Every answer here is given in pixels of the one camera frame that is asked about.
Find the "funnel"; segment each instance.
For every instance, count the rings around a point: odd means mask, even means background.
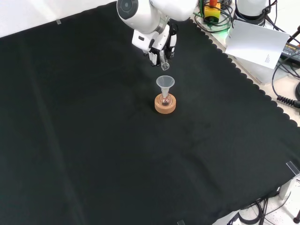
[[[161,88],[163,98],[168,97],[169,89],[175,84],[175,80],[171,76],[160,76],[156,80],[157,85]]]

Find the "black tablecloth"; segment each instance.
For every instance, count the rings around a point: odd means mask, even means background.
[[[300,166],[296,123],[190,21],[165,72],[115,3],[61,21],[0,39],[1,224],[211,225]]]

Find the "robotic arm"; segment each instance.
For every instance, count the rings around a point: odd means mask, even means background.
[[[132,44],[149,56],[153,66],[167,70],[177,41],[177,26],[169,20],[187,20],[196,4],[197,0],[118,0],[117,10],[134,29]]]

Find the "yellow device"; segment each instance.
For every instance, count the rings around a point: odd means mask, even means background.
[[[217,8],[221,8],[221,4],[217,3]],[[217,23],[220,19],[221,10],[216,8],[211,8],[209,6],[204,6],[204,18],[210,22]]]

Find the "paper sheet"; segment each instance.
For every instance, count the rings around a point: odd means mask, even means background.
[[[225,53],[274,69],[289,35],[234,20]]]

